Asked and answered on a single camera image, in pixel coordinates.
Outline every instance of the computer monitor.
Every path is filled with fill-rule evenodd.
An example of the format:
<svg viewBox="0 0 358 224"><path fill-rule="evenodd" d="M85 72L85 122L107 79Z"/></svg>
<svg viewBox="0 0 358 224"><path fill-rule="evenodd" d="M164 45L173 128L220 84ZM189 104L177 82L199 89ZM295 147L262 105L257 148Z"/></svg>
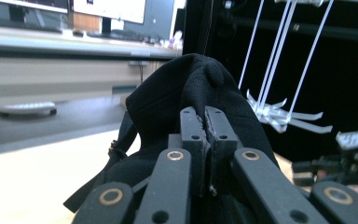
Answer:
<svg viewBox="0 0 358 224"><path fill-rule="evenodd" d="M29 8L68 13L67 0L0 0L0 3L8 4L11 21L25 22L25 13Z"/></svg>
<svg viewBox="0 0 358 224"><path fill-rule="evenodd" d="M71 0L74 12L102 17L102 33L111 32L112 19L144 23L146 0Z"/></svg>

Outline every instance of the keyboard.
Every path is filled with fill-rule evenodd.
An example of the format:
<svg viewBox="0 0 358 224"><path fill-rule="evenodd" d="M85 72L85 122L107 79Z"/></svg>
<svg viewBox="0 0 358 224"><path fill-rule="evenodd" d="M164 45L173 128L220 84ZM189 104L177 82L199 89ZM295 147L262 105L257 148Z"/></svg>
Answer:
<svg viewBox="0 0 358 224"><path fill-rule="evenodd" d="M137 41L143 42L145 37L133 31L124 31L124 30L112 30L110 34L99 33L99 32L87 32L87 36L96 37L96 38L107 38L115 40L124 40L124 41Z"/></svg>
<svg viewBox="0 0 358 224"><path fill-rule="evenodd" d="M24 22L17 22L17 21L0 20L0 27L18 28L18 29L33 30L33 31L46 31L46 32L59 33L59 34L62 33L62 30L56 27L47 27L47 26L42 27L32 23L24 23Z"/></svg>

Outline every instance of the black backdrop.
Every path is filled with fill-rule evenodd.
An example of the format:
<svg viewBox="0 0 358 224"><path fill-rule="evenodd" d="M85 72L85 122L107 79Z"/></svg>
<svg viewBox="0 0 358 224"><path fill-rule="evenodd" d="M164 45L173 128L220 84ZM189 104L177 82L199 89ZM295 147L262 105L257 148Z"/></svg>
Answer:
<svg viewBox="0 0 358 224"><path fill-rule="evenodd" d="M235 1L234 9L226 10L221 0L187 1L184 54L213 57L239 81L259 3ZM299 29L291 30L286 38L267 103L287 98L284 109L289 110L326 6L297 4L292 23L299 24ZM241 87L244 95L250 90L254 98L258 96L283 7L284 3L273 1L263 7ZM289 125L285 133L276 133L264 125L274 151L291 161L338 153L337 132L358 131L358 3L333 4L295 111L324 112L322 119L312 123L334 128L331 133L317 134Z"/></svg>

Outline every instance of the white string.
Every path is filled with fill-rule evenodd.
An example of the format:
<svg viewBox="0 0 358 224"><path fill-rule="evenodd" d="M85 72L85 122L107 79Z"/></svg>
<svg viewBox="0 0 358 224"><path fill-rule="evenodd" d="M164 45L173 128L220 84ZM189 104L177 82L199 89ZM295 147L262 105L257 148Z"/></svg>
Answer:
<svg viewBox="0 0 358 224"><path fill-rule="evenodd" d="M308 67L310 65L310 59L312 58L313 52L315 51L316 44L318 43L319 36L321 35L322 29L324 28L324 23L325 23L325 21L327 19L327 16L328 16L329 12L330 12L330 8L333 5L333 2L334 2L334 0L330 0L329 4L327 6L327 9L326 9L326 11L324 13L324 17L322 19L321 25L319 26L318 33L316 34L315 39L313 40L312 48L310 49L310 55L308 56L307 62L306 62L305 67L304 67L304 71L303 71L303 73L301 75L301 79L300 79L300 81L298 83L295 98L294 98L294 100L292 102L292 106L290 107L290 110L289 110L289 113L288 113L288 118L290 118L292 116L292 112L293 112L293 109L295 108L295 104L296 104L298 94L300 92L302 83L304 81L304 77L305 77L305 75L307 73L307 70L308 70Z"/></svg>
<svg viewBox="0 0 358 224"><path fill-rule="evenodd" d="M270 72L269 77L268 77L267 87L266 87L265 92L263 93L263 98L261 100L261 104L260 104L261 108L264 108L264 103L266 102L267 96L269 94L269 87L271 86L272 79L274 78L274 75L275 75L275 70L276 70L279 58L281 56L281 53L282 53L284 40L286 38L287 31L288 31L289 26L290 26L290 22L291 22L291 20L293 18L293 14L294 14L295 9L296 9L296 3L297 3L297 0L294 0L292 5L290 6L289 15L287 16L287 20L286 20L286 23L285 23L284 28L283 28L283 33L282 33L282 37L281 37L281 40L280 40L280 44L278 46L278 51L277 51L277 54L275 55L274 63L272 65L272 69L271 69L271 72Z"/></svg>
<svg viewBox="0 0 358 224"><path fill-rule="evenodd" d="M238 85L238 89L241 89L241 85L242 85L242 81L243 81L243 76L245 74L245 69L246 69L246 65L248 64L248 59L249 59L249 54L251 53L251 49L252 49L252 45L255 39L255 30L257 29L257 25L258 25L258 21L260 19L260 15L261 15L261 9L263 8L263 4L264 4L264 0L261 0L260 2L260 7L258 8L258 12L257 12L257 17L255 19L255 27L254 30L252 32L252 37L251 37L251 41L249 43L249 48L248 48L248 52L246 53L246 58L245 58L245 63L243 64L243 68L242 68L242 74L241 74L241 79L240 79L240 84Z"/></svg>
<svg viewBox="0 0 358 224"><path fill-rule="evenodd" d="M276 51L276 48L278 46L278 42L279 42L279 40L281 38L282 28L283 28L283 25L284 25L284 21L286 20L287 10L288 10L290 4L291 4L291 2L290 2L290 0L288 0L286 2L286 6L284 7L281 23L280 23L279 28L278 28L278 33L277 33L277 36L275 37L275 42L274 42L274 46L272 48L271 55L269 56L268 67L267 67L267 70L266 70L266 74L264 75L263 84L261 85L260 93L258 93L257 104L255 105L255 111L257 111L258 107L260 106L261 96L263 95L264 89L266 88L266 82L267 82L267 79L269 77L269 69L271 67L272 60L274 59L275 51Z"/></svg>

